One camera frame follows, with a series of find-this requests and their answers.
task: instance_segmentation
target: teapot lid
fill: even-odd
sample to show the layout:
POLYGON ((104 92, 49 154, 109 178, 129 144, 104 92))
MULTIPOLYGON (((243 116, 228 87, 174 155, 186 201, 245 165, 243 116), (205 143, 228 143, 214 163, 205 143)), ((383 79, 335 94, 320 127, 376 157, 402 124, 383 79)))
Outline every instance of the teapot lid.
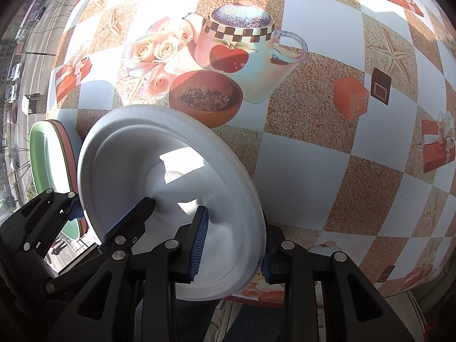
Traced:
POLYGON ((237 28, 261 28, 272 23, 269 13, 249 0, 240 0, 214 10, 212 18, 218 23, 237 28))

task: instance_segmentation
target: checkered band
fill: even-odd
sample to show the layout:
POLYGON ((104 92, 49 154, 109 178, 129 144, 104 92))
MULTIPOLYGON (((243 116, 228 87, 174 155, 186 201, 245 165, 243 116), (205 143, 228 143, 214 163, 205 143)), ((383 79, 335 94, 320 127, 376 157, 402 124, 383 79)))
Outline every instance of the checkered band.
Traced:
POLYGON ((215 22, 209 15, 203 20, 204 31, 209 37, 224 40, 226 36, 232 42, 269 41, 275 29, 275 23, 263 28, 234 28, 215 22))

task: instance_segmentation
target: stacked plates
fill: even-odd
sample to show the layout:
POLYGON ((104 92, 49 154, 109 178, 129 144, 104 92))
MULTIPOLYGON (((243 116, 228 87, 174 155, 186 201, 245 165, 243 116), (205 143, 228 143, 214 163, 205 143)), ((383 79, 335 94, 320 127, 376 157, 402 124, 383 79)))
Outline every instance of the stacked plates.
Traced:
MULTIPOLYGON (((30 131, 30 164, 39 194, 48 188, 58 193, 78 192, 77 166, 82 141, 76 130, 65 128, 59 121, 33 124, 30 131)), ((68 221, 62 233, 80 239, 88 230, 85 218, 68 221)))

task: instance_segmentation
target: white car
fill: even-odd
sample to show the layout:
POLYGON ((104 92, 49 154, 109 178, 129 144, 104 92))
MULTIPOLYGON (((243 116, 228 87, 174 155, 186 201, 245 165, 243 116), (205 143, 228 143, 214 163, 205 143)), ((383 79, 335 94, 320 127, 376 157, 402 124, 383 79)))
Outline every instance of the white car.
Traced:
POLYGON ((12 81, 17 81, 17 80, 21 77, 21 72, 22 72, 22 62, 17 63, 17 64, 11 69, 10 80, 12 80, 12 81))
POLYGON ((5 99, 7 102, 14 103, 17 98, 17 92, 19 90, 19 85, 13 85, 8 90, 6 90, 5 99))

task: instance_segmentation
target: street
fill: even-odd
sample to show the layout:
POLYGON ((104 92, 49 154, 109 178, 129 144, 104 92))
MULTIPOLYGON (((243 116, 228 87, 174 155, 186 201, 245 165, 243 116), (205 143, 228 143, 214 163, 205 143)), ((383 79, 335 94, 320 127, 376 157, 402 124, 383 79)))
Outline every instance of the street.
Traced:
POLYGON ((19 162, 20 166, 24 166, 19 174, 21 176, 19 182, 21 195, 25 194, 31 179, 31 169, 26 167, 30 160, 28 153, 30 128, 33 123, 45 119, 45 114, 28 116, 24 114, 21 110, 22 97, 34 93, 47 94, 49 76, 53 69, 58 43, 75 2, 76 0, 47 0, 47 9, 26 43, 25 50, 27 52, 52 54, 52 56, 27 54, 22 72, 18 97, 17 128, 15 130, 19 149, 19 162))

